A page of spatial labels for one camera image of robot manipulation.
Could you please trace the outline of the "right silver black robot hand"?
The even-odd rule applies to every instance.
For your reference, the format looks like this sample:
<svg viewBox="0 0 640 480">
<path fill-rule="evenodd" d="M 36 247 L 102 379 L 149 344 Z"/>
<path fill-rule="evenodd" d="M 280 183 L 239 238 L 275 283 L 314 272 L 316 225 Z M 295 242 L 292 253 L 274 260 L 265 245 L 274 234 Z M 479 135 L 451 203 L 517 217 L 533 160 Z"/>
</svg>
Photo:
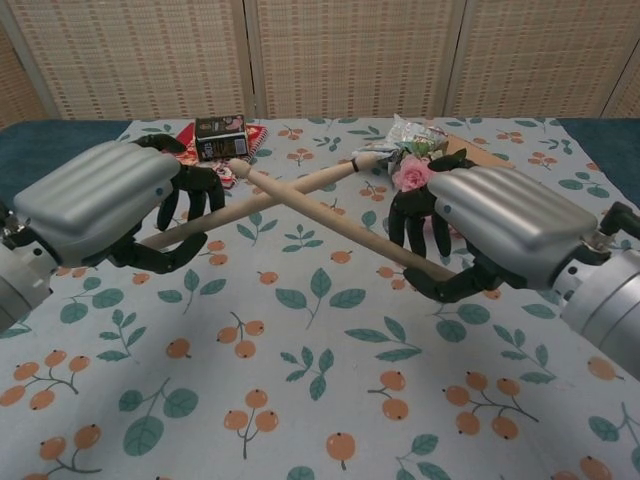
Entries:
<svg viewBox="0 0 640 480">
<path fill-rule="evenodd" d="M 474 261 L 448 280 L 406 268 L 405 279 L 424 296 L 456 303 L 502 283 L 547 290 L 570 261 L 593 257 L 586 240 L 596 217 L 531 177 L 451 156 L 428 168 L 433 175 L 426 184 L 395 195 L 389 238 L 425 256 L 422 228 L 429 221 L 441 255 L 450 254 L 450 233 L 457 231 Z"/>
</svg>

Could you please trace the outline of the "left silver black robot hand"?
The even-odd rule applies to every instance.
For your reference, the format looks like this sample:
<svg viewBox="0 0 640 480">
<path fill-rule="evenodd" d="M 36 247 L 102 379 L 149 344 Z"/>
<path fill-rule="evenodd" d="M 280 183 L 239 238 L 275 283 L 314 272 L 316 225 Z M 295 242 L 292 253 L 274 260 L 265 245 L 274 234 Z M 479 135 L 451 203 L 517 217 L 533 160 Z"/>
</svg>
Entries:
<svg viewBox="0 0 640 480">
<path fill-rule="evenodd" d="M 183 143 L 168 134 L 132 142 L 96 145 L 19 192 L 14 198 L 20 223 L 4 243 L 49 253 L 61 267 L 96 266 L 104 260 L 157 274 L 188 264 L 207 236 L 187 236 L 173 250 L 160 252 L 135 239 L 144 218 L 157 213 L 166 231 L 186 193 L 191 220 L 225 205 L 218 174 L 182 164 Z"/>
</svg>

